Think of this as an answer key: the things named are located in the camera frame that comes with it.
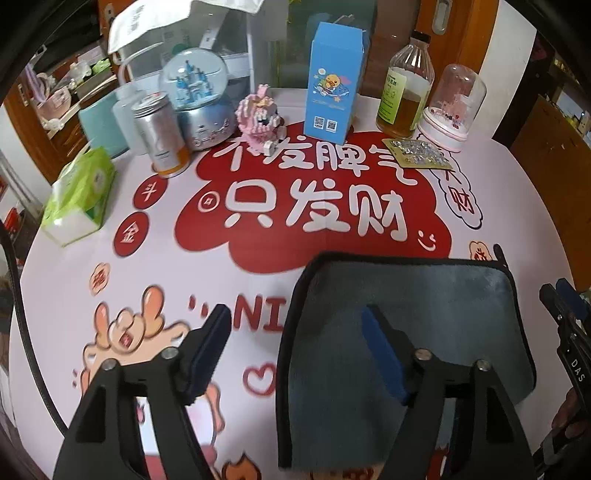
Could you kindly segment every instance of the green tissue package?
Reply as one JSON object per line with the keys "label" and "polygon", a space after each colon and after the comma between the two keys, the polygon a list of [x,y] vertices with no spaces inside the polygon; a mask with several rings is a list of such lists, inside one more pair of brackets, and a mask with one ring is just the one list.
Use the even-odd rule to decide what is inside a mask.
{"label": "green tissue package", "polygon": [[53,184],[42,230],[63,247],[96,232],[114,177],[115,167],[102,147],[68,163]]}

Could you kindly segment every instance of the pink building block figure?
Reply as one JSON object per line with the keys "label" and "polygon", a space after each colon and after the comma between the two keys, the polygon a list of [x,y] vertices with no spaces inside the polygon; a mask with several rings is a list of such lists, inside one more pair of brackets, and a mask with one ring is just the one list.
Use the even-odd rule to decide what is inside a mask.
{"label": "pink building block figure", "polygon": [[268,88],[268,85],[259,85],[257,92],[241,100],[236,110],[242,138],[251,151],[267,157],[275,153],[279,140],[287,135],[285,122],[277,113],[277,104],[267,96]]}

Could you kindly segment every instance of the gray mat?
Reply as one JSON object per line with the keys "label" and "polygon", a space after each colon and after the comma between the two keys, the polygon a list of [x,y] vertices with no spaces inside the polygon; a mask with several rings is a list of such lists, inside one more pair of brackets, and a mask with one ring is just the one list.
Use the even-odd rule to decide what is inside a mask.
{"label": "gray mat", "polygon": [[[280,363],[282,355],[288,358],[285,391],[279,392],[280,379],[278,384],[282,466],[291,461],[296,471],[334,471],[388,456],[405,408],[388,395],[365,344],[361,310],[367,304],[378,305],[417,348],[429,348],[444,361],[489,360],[513,403],[533,390],[535,367],[508,270],[499,262],[417,262],[423,264],[324,263],[307,293],[300,292],[304,304],[295,309],[301,308],[301,316],[294,317],[290,307],[284,336],[295,330],[286,340],[293,350],[286,352],[282,340],[280,351]],[[288,419],[280,418],[282,402]],[[453,407],[446,401],[442,445],[451,434]]]}

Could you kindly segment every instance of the hand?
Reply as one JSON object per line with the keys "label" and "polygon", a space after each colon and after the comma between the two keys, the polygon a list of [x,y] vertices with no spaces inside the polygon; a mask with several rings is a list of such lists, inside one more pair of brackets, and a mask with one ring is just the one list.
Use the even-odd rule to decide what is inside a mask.
{"label": "hand", "polygon": [[[552,420],[552,429],[554,430],[563,428],[569,422],[569,420],[577,414],[579,410],[579,399],[577,398],[574,388],[571,388],[566,394],[566,400],[558,409],[554,420]],[[566,429],[566,432],[564,432],[564,435],[569,439],[575,438],[587,430],[588,427],[588,420],[578,421],[572,425],[569,425]]]}

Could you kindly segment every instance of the screw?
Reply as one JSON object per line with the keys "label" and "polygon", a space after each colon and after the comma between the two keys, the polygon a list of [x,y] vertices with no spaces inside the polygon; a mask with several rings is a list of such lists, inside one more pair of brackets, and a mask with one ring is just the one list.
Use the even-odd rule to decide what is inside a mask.
{"label": "screw", "polygon": [[160,355],[162,355],[162,358],[170,360],[171,358],[174,358],[178,355],[178,348],[175,346],[166,347],[164,350],[162,350]]}
{"label": "screw", "polygon": [[430,360],[431,358],[433,358],[433,354],[431,353],[431,350],[427,350],[426,348],[419,348],[419,349],[415,350],[414,356],[417,360],[421,360],[423,362],[426,362],[426,361]]}
{"label": "screw", "polygon": [[476,366],[481,372],[488,372],[492,368],[491,363],[487,360],[478,360]]}
{"label": "screw", "polygon": [[117,360],[115,360],[114,358],[108,358],[107,360],[105,360],[102,364],[101,364],[101,368],[103,370],[113,370],[115,368],[115,365],[117,365],[117,363],[119,363]]}

